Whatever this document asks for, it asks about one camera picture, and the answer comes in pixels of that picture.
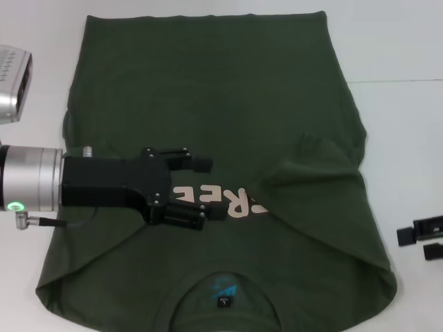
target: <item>green t-shirt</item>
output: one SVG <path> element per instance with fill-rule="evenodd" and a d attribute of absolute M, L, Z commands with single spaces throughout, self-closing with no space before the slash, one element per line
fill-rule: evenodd
<path fill-rule="evenodd" d="M 63 208 L 71 227 L 54 232 L 37 287 L 57 315 L 114 332 L 333 332 L 395 296 L 324 12 L 88 17 L 64 137 L 73 155 L 212 156 L 211 174 L 175 172 L 171 195 L 230 208 L 201 232 Z"/>

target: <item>white surface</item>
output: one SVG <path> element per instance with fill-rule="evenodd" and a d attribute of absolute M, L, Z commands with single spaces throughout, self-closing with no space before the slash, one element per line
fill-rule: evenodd
<path fill-rule="evenodd" d="M 398 248 L 396 229 L 443 215 L 443 2 L 291 0 L 0 0 L 0 43 L 34 55 L 23 118 L 0 126 L 6 144 L 62 147 L 61 124 L 87 15 L 289 14 L 324 10 L 344 74 L 368 131 L 363 173 L 400 289 L 355 332 L 443 331 L 443 261 L 422 245 Z M 88 331 L 50 314 L 34 289 L 51 230 L 0 222 L 0 331 Z"/>

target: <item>t-shirt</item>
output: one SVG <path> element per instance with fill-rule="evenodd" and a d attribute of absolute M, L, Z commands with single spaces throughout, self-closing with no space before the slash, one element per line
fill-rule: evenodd
<path fill-rule="evenodd" d="M 395 296 L 324 12 L 88 17 L 64 138 L 78 156 L 212 156 L 210 174 L 174 172 L 171 195 L 229 211 L 196 232 L 62 208 L 37 287 L 57 315 L 112 332 L 334 332 Z"/>

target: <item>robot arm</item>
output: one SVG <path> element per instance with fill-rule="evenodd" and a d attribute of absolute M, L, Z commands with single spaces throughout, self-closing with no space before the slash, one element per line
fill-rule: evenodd
<path fill-rule="evenodd" d="M 0 121 L 19 121 L 32 74 L 32 56 L 0 46 Z M 224 205 L 170 200 L 171 171 L 210 172 L 213 162 L 193 158 L 187 148 L 142 149 L 124 160 L 63 158 L 61 149 L 0 145 L 0 209 L 16 212 L 17 227 L 66 226 L 66 222 L 28 216 L 29 211 L 56 211 L 63 206 L 124 207 L 140 212 L 147 224 L 200 230 L 205 220 L 224 220 Z"/>

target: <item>shirt tag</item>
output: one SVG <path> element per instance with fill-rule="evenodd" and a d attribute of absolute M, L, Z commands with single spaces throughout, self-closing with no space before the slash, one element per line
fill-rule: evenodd
<path fill-rule="evenodd" d="M 230 308 L 233 303 L 232 296 L 219 296 L 217 298 L 217 307 L 218 308 Z"/>

